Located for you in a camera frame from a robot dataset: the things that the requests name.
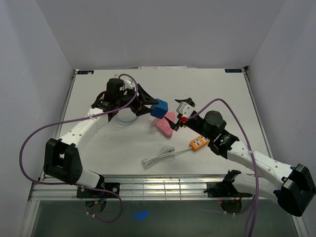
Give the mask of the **dark blue cube socket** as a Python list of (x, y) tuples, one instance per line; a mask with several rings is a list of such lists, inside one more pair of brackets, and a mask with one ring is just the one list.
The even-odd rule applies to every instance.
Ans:
[(168, 103), (160, 99), (156, 100), (158, 101), (158, 103), (155, 105), (151, 105), (150, 115), (158, 119), (163, 119), (168, 112)]

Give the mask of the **pink triangular power strip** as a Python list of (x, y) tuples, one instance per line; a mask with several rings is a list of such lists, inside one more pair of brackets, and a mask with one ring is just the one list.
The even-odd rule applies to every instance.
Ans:
[[(165, 115), (166, 118), (171, 120), (172, 122), (175, 121), (175, 113), (174, 112), (167, 112)], [(166, 138), (171, 138), (173, 135), (173, 130), (171, 129), (168, 121), (166, 118), (162, 119), (154, 119), (153, 125), (158, 129), (158, 131), (165, 136)]]

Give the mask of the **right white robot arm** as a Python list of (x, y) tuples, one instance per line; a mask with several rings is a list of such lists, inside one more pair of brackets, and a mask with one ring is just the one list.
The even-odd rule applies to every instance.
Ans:
[(227, 123), (218, 111), (209, 111), (201, 118), (191, 98), (177, 102), (178, 121), (170, 124), (173, 130), (183, 126), (190, 128), (209, 139), (208, 147), (214, 154), (254, 171), (254, 177), (238, 170), (228, 172), (222, 181), (225, 194), (254, 194), (276, 201), (293, 216), (303, 215), (316, 195), (315, 183), (306, 166), (278, 162), (252, 150), (249, 142), (242, 142), (225, 129)]

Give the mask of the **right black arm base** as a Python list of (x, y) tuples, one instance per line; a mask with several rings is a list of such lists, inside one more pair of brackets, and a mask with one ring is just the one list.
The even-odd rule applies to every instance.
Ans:
[(236, 190), (232, 183), (225, 181), (222, 182), (207, 182), (206, 190), (204, 193), (207, 194), (209, 198), (249, 198), (253, 197), (249, 193), (241, 193)]

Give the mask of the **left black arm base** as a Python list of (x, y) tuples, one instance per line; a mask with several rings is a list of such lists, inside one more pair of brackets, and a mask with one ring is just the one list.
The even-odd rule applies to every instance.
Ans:
[(77, 189), (77, 198), (116, 198), (116, 195), (119, 195), (120, 192), (120, 183), (117, 182), (106, 182), (101, 184), (100, 187), (97, 187), (102, 191), (94, 191), (85, 187), (78, 187)]

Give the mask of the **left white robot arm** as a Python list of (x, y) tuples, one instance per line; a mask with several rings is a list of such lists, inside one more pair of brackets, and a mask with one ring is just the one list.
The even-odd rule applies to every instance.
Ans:
[(65, 135), (46, 143), (44, 173), (69, 185), (86, 186), (93, 197), (100, 197), (105, 191), (101, 176), (83, 167), (81, 150), (120, 108), (129, 108), (138, 117), (150, 113), (150, 106), (157, 104), (158, 100), (141, 85), (128, 86), (120, 78), (109, 79), (84, 119)]

